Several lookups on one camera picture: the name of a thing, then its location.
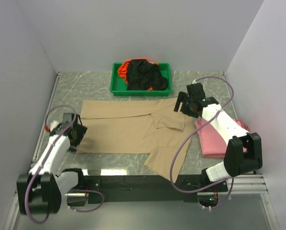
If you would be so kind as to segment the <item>beige t shirt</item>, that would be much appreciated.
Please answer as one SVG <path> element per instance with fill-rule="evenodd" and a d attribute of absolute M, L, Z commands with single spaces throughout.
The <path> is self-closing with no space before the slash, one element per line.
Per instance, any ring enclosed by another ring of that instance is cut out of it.
<path fill-rule="evenodd" d="M 145 166 L 176 181 L 194 131 L 192 118 L 174 112 L 176 100 L 84 100 L 81 120 L 87 131 L 78 153 L 148 154 Z"/>

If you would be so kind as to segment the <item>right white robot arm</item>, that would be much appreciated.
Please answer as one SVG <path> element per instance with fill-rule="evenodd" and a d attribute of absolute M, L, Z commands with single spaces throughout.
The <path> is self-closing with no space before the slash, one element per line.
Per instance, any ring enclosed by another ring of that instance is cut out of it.
<path fill-rule="evenodd" d="M 202 170 L 201 189 L 211 191 L 224 179 L 262 168 L 260 135 L 242 128 L 214 97 L 206 97 L 201 83 L 187 85 L 186 92 L 179 92 L 174 111 L 204 119 L 203 127 L 211 125 L 226 144 L 223 161 Z"/>

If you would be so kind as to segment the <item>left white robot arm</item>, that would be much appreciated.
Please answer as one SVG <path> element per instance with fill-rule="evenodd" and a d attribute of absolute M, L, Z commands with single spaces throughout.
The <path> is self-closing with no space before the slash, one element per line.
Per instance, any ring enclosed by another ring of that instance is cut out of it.
<path fill-rule="evenodd" d="M 82 169 L 58 172 L 66 153 L 76 151 L 87 131 L 80 116 L 64 113 L 61 123 L 45 129 L 49 131 L 49 140 L 43 154 L 34 167 L 20 174 L 16 181 L 19 210 L 23 215 L 55 214 L 66 193 L 70 190 L 78 193 L 85 188 Z"/>

